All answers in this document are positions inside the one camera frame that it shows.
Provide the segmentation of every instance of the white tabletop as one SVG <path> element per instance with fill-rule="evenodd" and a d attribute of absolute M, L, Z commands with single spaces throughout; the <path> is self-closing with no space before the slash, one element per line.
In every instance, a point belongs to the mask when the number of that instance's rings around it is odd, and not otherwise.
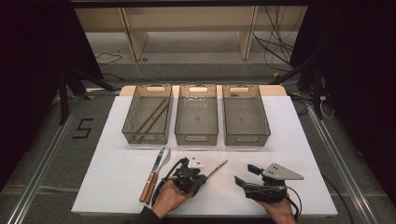
<path fill-rule="evenodd" d="M 219 137 L 215 147 L 178 146 L 175 137 L 178 86 L 173 87 L 174 103 L 166 148 L 171 160 L 161 169 L 160 178 L 184 157 L 194 154 L 208 175 L 222 161 L 228 162 L 214 173 L 200 191 L 169 214 L 174 217 L 264 217 L 263 208 L 245 197 L 234 176 L 260 184 L 261 177 L 248 171 L 248 164 L 267 168 L 276 162 L 303 175 L 304 180 L 287 180 L 303 203 L 302 216 L 333 217 L 337 211 L 320 175 L 318 165 L 288 96 L 263 96 L 271 136 L 264 147 L 224 145 L 221 86 L 218 86 Z M 82 215 L 138 214 L 145 203 L 139 197 L 159 150 L 163 146 L 130 145 L 121 132 L 131 96 L 116 97 L 108 115 L 90 167 L 78 192 L 72 212 Z M 290 198 L 298 204 L 290 190 Z"/>

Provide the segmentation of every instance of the knife handle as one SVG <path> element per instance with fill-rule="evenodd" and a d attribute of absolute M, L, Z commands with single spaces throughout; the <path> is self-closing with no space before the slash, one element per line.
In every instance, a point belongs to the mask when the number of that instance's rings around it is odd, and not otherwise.
<path fill-rule="evenodd" d="M 149 204 L 149 201 L 151 201 L 151 196 L 152 196 L 152 193 L 154 192 L 155 185 L 157 184 L 157 179 L 158 179 L 158 174 L 154 173 L 154 177 L 152 177 L 152 180 L 149 185 L 148 192 L 147 192 L 146 198 L 145 198 L 145 203 L 147 203 L 147 204 Z"/>
<path fill-rule="evenodd" d="M 139 201 L 140 201 L 140 202 L 145 201 L 146 195 L 147 195 L 148 192 L 149 192 L 149 187 L 150 187 L 150 184 L 151 184 L 151 181 L 152 181 L 152 178 L 154 177 L 154 175 L 156 175 L 155 172 L 151 172 L 151 173 L 149 174 L 149 176 L 148 176 L 148 181 L 146 182 L 146 185 L 145 185 L 145 187 L 143 188 L 143 191 L 142 191 L 142 195 L 140 195 L 140 198 L 139 198 Z"/>

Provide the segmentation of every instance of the knife blade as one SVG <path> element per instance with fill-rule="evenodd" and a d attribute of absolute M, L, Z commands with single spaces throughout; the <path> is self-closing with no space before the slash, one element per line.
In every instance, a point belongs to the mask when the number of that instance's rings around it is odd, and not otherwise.
<path fill-rule="evenodd" d="M 165 147 L 163 147 L 163 148 L 160 150 L 160 152 L 158 153 L 157 159 L 156 159 L 155 162 L 154 162 L 154 165 L 153 165 L 153 167 L 152 167 L 151 173 L 150 173 L 149 176 L 148 176 L 148 181 L 146 182 L 146 185 L 145 185 L 145 187 L 143 188 L 142 194 L 140 195 L 140 198 L 139 198 L 139 201 L 140 201 L 140 202 L 143 202 L 143 201 L 145 201 L 145 199 L 146 199 L 146 195 L 147 195 L 147 193 L 149 192 L 149 186 L 150 186 L 150 184 L 151 184 L 153 178 L 154 178 L 155 175 L 157 174 L 156 171 L 157 171 L 158 165 L 159 165 L 160 162 L 161 162 L 161 158 L 163 157 L 163 152 L 164 152 L 164 151 L 165 151 Z"/>
<path fill-rule="evenodd" d="M 166 154 L 166 157 L 163 159 L 163 163 L 161 163 L 161 166 L 154 173 L 154 177 L 151 180 L 151 183 L 148 188 L 148 192 L 146 194 L 145 203 L 149 203 L 149 201 L 151 200 L 152 193 L 154 192 L 155 185 L 157 184 L 158 174 L 160 173 L 161 168 L 166 163 L 168 163 L 170 159 L 171 159 L 171 149 L 169 148 L 168 153 Z"/>

